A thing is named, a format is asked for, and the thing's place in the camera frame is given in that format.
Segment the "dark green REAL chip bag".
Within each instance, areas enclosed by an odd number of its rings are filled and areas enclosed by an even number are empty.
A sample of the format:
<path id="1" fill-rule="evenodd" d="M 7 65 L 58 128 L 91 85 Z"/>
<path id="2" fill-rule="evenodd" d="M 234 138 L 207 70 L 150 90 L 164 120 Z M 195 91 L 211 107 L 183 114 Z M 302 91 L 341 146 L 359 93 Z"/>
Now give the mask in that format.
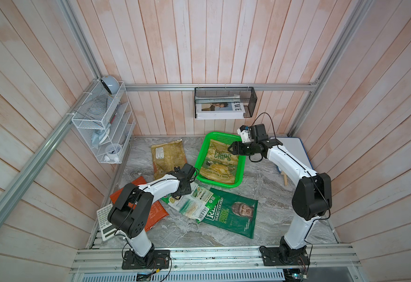
<path id="1" fill-rule="evenodd" d="M 216 204 L 201 223 L 253 239 L 258 201 L 215 188 L 210 191 Z"/>

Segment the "tan Salty chips bag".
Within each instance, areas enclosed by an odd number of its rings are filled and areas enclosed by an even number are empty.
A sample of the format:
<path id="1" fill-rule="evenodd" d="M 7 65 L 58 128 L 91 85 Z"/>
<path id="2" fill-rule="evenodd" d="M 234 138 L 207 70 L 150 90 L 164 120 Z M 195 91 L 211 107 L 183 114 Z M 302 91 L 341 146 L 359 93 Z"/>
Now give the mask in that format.
<path id="1" fill-rule="evenodd" d="M 202 177 L 224 184 L 235 183 L 239 157 L 229 153 L 228 147 L 228 144 L 210 140 L 200 169 Z"/>

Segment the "light green white chip bag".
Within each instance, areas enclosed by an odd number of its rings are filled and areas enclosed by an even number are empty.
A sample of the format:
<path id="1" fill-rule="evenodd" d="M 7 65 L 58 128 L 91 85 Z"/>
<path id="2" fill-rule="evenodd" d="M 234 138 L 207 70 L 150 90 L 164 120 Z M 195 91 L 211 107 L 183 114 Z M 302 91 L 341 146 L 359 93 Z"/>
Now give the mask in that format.
<path id="1" fill-rule="evenodd" d="M 189 195 L 181 196 L 180 199 L 167 195 L 162 198 L 162 201 L 183 216 L 200 223 L 218 205 L 221 197 L 197 183 L 193 183 L 191 189 L 192 192 Z"/>

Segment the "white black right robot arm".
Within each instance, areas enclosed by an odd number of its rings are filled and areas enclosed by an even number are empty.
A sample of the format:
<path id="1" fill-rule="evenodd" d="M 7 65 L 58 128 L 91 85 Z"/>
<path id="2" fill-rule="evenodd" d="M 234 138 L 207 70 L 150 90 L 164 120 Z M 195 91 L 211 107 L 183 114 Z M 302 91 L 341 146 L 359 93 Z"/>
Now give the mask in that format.
<path id="1" fill-rule="evenodd" d="M 228 151 L 233 155 L 252 156 L 260 154 L 274 163 L 296 185 L 292 198 L 295 215 L 279 247 L 260 247 L 265 266 L 307 265 L 310 255 L 306 251 L 307 237 L 314 224 L 324 220 L 331 211 L 331 178 L 326 173 L 317 173 L 303 164 L 276 137 L 269 138 L 263 124 L 241 126 L 237 130 L 241 141 L 233 142 Z"/>

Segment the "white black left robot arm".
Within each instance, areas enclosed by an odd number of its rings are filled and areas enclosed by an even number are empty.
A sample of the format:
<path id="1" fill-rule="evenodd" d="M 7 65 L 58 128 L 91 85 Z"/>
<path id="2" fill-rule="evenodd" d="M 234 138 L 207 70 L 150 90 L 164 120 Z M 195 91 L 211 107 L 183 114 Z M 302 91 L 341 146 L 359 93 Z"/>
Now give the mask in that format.
<path id="1" fill-rule="evenodd" d="M 108 214 L 108 222 L 116 229 L 115 234 L 123 235 L 130 247 L 122 252 L 123 269 L 163 269 L 171 266 L 169 252 L 156 251 L 144 228 L 153 203 L 167 195 L 175 199 L 189 195 L 197 175 L 198 170 L 194 166 L 185 164 L 153 182 L 124 186 Z"/>

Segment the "gold chip bag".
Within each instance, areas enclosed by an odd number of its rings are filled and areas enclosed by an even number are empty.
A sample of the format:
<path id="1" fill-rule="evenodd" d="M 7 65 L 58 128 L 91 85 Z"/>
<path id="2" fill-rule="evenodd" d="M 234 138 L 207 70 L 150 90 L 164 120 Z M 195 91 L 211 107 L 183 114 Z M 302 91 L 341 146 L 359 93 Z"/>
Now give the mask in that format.
<path id="1" fill-rule="evenodd" d="M 151 146 L 154 180 L 187 163 L 182 140 Z"/>

